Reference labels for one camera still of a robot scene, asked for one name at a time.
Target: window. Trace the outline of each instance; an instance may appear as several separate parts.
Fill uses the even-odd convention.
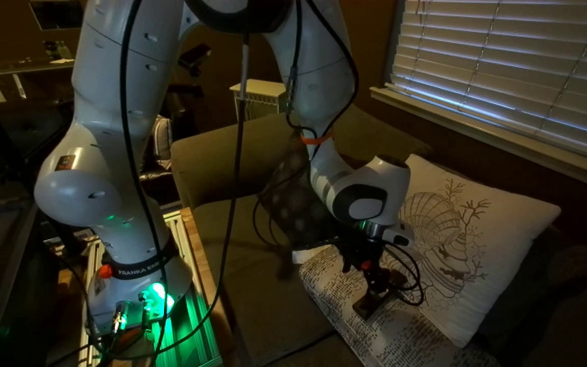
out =
[[[394,42],[375,96],[587,165],[587,0],[405,0]]]

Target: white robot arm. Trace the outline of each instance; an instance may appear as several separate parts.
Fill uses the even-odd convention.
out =
[[[137,14],[132,32],[128,14]],[[73,121],[45,158],[34,198],[47,216],[89,225],[107,244],[113,277],[89,289],[101,331],[110,329],[121,301],[137,301],[163,274],[176,298],[190,285],[158,203],[132,186],[130,162],[143,156],[178,48],[200,22],[266,32],[283,79],[298,63],[290,93],[306,127],[314,190],[341,221],[360,221],[371,237],[397,235],[408,171],[379,156],[353,171],[329,136],[357,87],[338,42],[347,30],[337,0],[89,0],[72,79]]]

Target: cable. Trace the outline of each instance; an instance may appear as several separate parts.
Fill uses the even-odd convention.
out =
[[[396,244],[396,242],[390,242],[390,246],[386,246],[386,251],[405,269],[405,273],[413,278],[413,283],[409,285],[402,285],[402,287],[396,287],[397,296],[402,301],[409,303],[409,305],[421,305],[425,301],[425,289],[422,289],[422,283],[421,283],[421,266],[418,266],[418,260],[411,256],[411,252],[408,252],[405,249],[402,249],[402,244]],[[418,289],[418,299],[409,299],[405,298],[405,292],[411,292],[411,289]]]
[[[184,334],[182,339],[178,339],[176,343],[168,345],[168,347],[160,347],[153,352],[145,352],[145,354],[132,354],[132,357],[119,357],[123,360],[140,360],[140,359],[156,359],[160,352],[171,350],[178,345],[185,343],[187,339],[192,339],[213,315],[213,310],[216,308],[219,299],[220,299],[220,287],[223,287],[223,278],[224,278],[224,269],[227,269],[227,258],[228,258],[228,246],[230,246],[230,235],[233,235],[233,223],[235,223],[235,207],[236,207],[236,195],[239,195],[239,176],[241,176],[241,152],[243,152],[243,134],[245,134],[245,111],[246,111],[246,98],[245,98],[245,90],[246,90],[246,60],[248,60],[248,34],[243,34],[243,79],[241,79],[241,98],[239,98],[239,121],[236,121],[236,145],[235,145],[235,169],[233,169],[233,195],[230,195],[230,207],[228,207],[228,219],[227,219],[227,233],[224,233],[224,244],[223,244],[223,255],[220,255],[220,274],[216,282],[216,292],[215,298],[211,301],[208,312],[197,319],[197,323]]]
[[[290,78],[288,78],[288,107],[286,107],[286,119],[293,131],[306,131],[314,139],[319,139],[316,131],[309,127],[293,124],[291,121],[291,109],[293,109],[293,100],[296,100],[296,83],[298,83],[298,60],[299,60],[299,41],[301,41],[301,3],[296,0],[296,38],[293,38],[293,58],[290,67]]]
[[[149,223],[149,230],[152,230],[156,252],[160,252],[162,249],[160,249],[160,238],[158,238],[158,225],[153,221],[153,216],[152,216],[143,186],[138,182],[138,169],[137,169],[137,162],[134,162],[134,150],[132,150],[132,143],[130,143],[130,124],[128,124],[128,85],[126,85],[128,83],[128,79],[126,79],[128,78],[128,53],[130,53],[132,26],[134,26],[134,20],[137,20],[140,3],[143,3],[143,0],[132,0],[130,12],[128,12],[128,19],[126,19],[126,26],[125,26],[125,37],[123,37],[123,42],[121,42],[119,96],[121,96],[121,117],[123,117],[123,131],[125,131],[125,146],[126,146],[126,156],[128,156],[130,182],[132,182],[134,191],[138,195],[138,201],[143,206],[143,212],[145,212],[145,217],[146,217],[146,223]],[[163,260],[160,260],[160,270],[162,270],[162,277],[163,277],[165,294],[170,294],[170,278],[168,278],[168,270],[165,270],[165,262]],[[170,312],[170,305],[165,301],[163,303],[163,319],[162,319],[162,331],[160,331],[158,347],[163,343],[163,337],[165,337],[168,312]]]
[[[73,265],[72,265],[67,258],[57,256],[56,252],[52,252],[52,255],[53,255],[64,266],[67,266],[67,269],[72,270],[73,278],[77,282],[80,294],[82,294],[82,298],[85,299],[85,314],[88,314],[85,323],[88,323],[88,334],[89,334],[89,331],[93,334],[93,337],[89,334],[89,343],[88,343],[88,345],[82,345],[82,347],[77,347],[77,349],[73,349],[73,350],[70,350],[70,352],[61,354],[59,359],[56,359],[56,360],[49,362],[49,367],[56,367],[56,365],[67,360],[72,354],[82,352],[83,349],[89,349],[89,347],[99,349],[96,343],[101,343],[103,337],[99,337],[96,329],[93,329],[93,326],[91,326],[93,315],[91,315],[91,310],[89,310],[88,287],[85,287],[83,278],[80,277],[80,273],[73,269]]]
[[[323,26],[331,32],[331,37],[335,38],[335,42],[338,44],[338,48],[345,53],[355,85],[353,85],[353,93],[350,100],[337,111],[337,116],[331,119],[331,124],[325,129],[325,133],[321,134],[321,139],[325,139],[329,134],[329,131],[337,124],[337,119],[341,117],[341,113],[345,113],[348,109],[348,105],[357,100],[358,93],[358,69],[357,63],[353,58],[353,53],[348,51],[348,46],[345,44],[345,41],[341,38],[341,34],[332,28],[332,24],[327,20],[327,16],[319,10],[319,6],[314,3],[314,0],[308,0],[313,12],[316,14],[316,19],[323,22]]]
[[[306,169],[308,169],[308,165],[298,166],[298,169],[291,171],[288,177],[269,184],[269,186],[258,195],[258,201],[254,201],[254,206],[253,206],[253,216],[251,216],[251,219],[253,219],[253,230],[254,230],[254,235],[258,235],[266,244],[269,244],[269,246],[282,246],[282,242],[279,242],[277,237],[273,235],[273,223],[271,223],[271,221],[273,221],[273,216],[269,216],[269,235],[271,235],[273,242],[268,240],[268,238],[264,237],[264,233],[260,230],[260,225],[258,225],[258,210],[260,210],[260,206],[268,207],[264,195],[268,195],[268,194],[271,194],[273,190],[279,190],[282,186],[290,184],[291,179],[296,179],[296,177],[298,177],[299,173],[303,173]]]

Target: green light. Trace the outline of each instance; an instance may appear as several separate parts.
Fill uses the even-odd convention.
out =
[[[119,327],[121,329],[126,329],[126,322],[128,322],[128,317],[126,317],[126,314],[119,319]]]
[[[165,301],[171,303],[171,298],[162,283],[152,283],[143,294],[156,301],[152,308],[165,305]],[[149,322],[149,327],[145,327],[145,339],[153,345],[153,350],[162,350],[156,359],[156,367],[223,365],[211,319],[190,334],[208,310],[206,299],[197,294],[187,294],[180,301],[184,303],[173,305],[170,317],[163,322]]]
[[[163,312],[165,312],[165,301],[168,301],[168,314],[171,312],[173,308],[173,298],[165,292],[165,285],[163,283],[152,283],[145,292],[145,310],[152,314],[152,315],[158,315],[162,317]]]

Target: pillow with drawing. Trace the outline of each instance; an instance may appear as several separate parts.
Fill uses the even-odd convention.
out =
[[[418,155],[400,219],[411,233],[421,312],[464,347],[560,207],[455,176]]]

